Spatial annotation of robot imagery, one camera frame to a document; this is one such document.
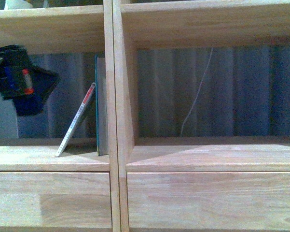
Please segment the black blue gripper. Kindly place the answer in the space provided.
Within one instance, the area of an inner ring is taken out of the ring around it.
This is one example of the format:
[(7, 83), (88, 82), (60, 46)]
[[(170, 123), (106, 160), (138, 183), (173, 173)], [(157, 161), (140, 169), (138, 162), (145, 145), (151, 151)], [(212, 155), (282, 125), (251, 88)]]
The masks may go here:
[(58, 83), (59, 75), (34, 65), (22, 45), (0, 47), (0, 95), (18, 116), (40, 114)]

